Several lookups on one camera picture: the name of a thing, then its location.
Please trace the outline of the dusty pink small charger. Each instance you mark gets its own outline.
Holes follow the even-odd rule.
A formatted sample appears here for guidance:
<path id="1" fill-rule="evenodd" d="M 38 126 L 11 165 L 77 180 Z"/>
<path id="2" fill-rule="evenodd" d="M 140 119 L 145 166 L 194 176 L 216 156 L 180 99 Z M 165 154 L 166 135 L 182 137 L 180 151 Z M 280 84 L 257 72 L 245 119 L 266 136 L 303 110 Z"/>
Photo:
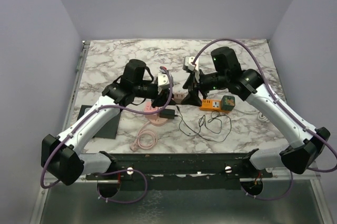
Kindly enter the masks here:
<path id="1" fill-rule="evenodd" d="M 181 104 L 181 102 L 184 100 L 185 97 L 186 97 L 185 93 L 175 93 L 174 102 L 176 104 Z"/>

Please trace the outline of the pink cube socket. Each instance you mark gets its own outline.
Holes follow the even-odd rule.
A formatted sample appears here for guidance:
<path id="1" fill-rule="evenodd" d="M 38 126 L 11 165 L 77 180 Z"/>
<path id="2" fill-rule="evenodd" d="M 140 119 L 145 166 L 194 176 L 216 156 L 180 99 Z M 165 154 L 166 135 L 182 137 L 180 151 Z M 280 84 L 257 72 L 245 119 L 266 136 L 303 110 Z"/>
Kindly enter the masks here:
<path id="1" fill-rule="evenodd" d="M 152 107 L 151 102 L 146 102 L 144 106 L 144 114 L 145 115 L 155 115 L 158 114 L 159 108 Z"/>

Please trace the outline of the black power adapter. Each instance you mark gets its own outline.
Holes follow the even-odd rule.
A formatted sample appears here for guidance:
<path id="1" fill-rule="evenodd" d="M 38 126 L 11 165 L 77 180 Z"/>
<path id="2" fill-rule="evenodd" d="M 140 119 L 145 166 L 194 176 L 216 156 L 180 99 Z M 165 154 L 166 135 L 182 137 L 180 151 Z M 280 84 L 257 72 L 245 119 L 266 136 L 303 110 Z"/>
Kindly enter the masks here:
<path id="1" fill-rule="evenodd" d="M 173 109 L 164 109 L 159 112 L 159 117 L 163 119 L 172 120 L 175 118 L 175 110 Z"/>

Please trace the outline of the pink round power hub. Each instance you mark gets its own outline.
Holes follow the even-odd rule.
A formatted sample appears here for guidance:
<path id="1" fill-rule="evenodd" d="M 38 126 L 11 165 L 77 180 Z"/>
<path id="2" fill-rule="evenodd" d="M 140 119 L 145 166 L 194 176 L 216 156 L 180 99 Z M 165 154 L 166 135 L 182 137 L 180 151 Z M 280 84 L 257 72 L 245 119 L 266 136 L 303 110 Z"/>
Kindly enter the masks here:
<path id="1" fill-rule="evenodd" d="M 149 122 L 153 126 L 163 126 L 168 122 L 168 119 L 158 117 L 156 119 L 149 119 Z"/>

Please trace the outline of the orange power strip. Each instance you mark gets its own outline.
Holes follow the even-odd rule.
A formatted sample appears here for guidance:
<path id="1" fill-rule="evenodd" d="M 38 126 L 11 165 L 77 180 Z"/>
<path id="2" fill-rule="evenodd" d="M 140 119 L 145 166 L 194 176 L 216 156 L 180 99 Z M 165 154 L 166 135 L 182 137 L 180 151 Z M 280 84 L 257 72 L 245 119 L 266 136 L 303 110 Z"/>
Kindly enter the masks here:
<path id="1" fill-rule="evenodd" d="M 221 109 L 221 101 L 220 100 L 210 100 L 210 99 L 203 99 L 202 106 L 199 107 L 201 111 L 218 111 L 221 113 L 230 113 L 229 110 Z"/>

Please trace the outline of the green cube socket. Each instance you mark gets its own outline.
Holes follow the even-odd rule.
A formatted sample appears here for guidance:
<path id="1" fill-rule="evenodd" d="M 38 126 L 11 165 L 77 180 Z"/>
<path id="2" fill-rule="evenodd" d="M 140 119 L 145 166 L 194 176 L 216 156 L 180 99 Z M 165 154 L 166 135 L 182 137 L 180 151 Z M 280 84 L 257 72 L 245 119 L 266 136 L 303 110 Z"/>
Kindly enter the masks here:
<path id="1" fill-rule="evenodd" d="M 231 95 L 224 95 L 220 102 L 222 111 L 232 111 L 236 106 L 235 97 Z"/>

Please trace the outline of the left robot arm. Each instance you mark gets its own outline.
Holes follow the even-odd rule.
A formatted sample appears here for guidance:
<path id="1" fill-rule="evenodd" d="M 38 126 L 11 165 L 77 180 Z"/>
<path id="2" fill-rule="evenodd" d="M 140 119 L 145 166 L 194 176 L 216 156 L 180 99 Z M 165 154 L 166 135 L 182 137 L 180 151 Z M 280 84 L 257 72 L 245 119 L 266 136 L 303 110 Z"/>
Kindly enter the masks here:
<path id="1" fill-rule="evenodd" d="M 49 172 L 57 181 L 69 186 L 81 175 L 99 173 L 110 179 L 116 174 L 113 157 L 105 152 L 83 154 L 82 151 L 92 137 L 112 118 L 128 108 L 135 98 L 159 99 L 166 97 L 160 109 L 164 110 L 172 99 L 173 78 L 168 69 L 160 67 L 157 77 L 144 80 L 150 69 L 146 63 L 131 59 L 124 72 L 113 83 L 106 86 L 96 103 L 71 127 L 57 136 L 47 135 L 42 141 L 40 183 L 44 184 L 45 174 Z"/>

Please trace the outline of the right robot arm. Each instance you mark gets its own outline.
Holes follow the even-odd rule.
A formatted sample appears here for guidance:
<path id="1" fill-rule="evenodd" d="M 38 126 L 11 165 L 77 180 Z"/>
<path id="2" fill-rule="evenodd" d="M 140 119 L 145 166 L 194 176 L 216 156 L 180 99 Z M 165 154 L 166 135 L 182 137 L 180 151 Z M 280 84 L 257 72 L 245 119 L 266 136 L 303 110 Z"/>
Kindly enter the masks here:
<path id="1" fill-rule="evenodd" d="M 233 49 L 219 47 L 211 57 L 215 72 L 210 74 L 202 72 L 197 58 L 185 57 L 183 70 L 190 75 L 183 85 L 188 94 L 182 105 L 202 106 L 200 94 L 206 98 L 211 90 L 228 90 L 260 111 L 288 142 L 283 147 L 251 151 L 242 163 L 243 173 L 254 177 L 266 168 L 285 167 L 303 174 L 322 152 L 330 132 L 316 128 L 290 109 L 256 70 L 243 70 Z"/>

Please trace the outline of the black foam mat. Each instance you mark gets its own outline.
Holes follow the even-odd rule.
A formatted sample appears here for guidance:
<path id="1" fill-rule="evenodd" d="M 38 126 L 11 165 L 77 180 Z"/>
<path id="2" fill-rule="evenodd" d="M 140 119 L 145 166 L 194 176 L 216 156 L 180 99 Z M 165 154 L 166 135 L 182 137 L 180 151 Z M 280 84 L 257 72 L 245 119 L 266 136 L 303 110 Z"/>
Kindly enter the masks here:
<path id="1" fill-rule="evenodd" d="M 77 121 L 89 111 L 90 105 L 81 105 Z M 116 139 L 118 126 L 120 123 L 121 112 L 106 122 L 103 127 L 93 136 L 93 138 Z"/>

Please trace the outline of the black mounting base rail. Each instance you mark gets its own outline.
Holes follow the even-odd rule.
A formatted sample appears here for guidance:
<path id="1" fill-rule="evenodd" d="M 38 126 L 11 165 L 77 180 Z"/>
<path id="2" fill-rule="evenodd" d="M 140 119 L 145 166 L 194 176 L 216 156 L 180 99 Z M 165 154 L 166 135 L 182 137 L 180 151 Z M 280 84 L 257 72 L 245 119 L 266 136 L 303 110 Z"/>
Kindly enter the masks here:
<path id="1" fill-rule="evenodd" d="M 271 168 L 287 168 L 302 174 L 311 157 L 306 146 L 260 150 L 249 153 L 108 154 L 89 162 L 87 180 L 98 182 L 103 195 L 122 191 L 248 189 L 257 195 Z"/>

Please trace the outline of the aluminium frame rail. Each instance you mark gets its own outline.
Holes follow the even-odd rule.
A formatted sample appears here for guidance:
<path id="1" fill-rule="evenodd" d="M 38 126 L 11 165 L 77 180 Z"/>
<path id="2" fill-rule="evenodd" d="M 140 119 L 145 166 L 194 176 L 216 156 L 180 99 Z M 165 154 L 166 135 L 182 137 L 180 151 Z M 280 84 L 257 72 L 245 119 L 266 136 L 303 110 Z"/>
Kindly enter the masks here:
<path id="1" fill-rule="evenodd" d="M 270 171 L 260 194 L 240 190 L 117 190 L 97 181 L 42 190 L 32 223 L 333 223 L 319 176 Z"/>

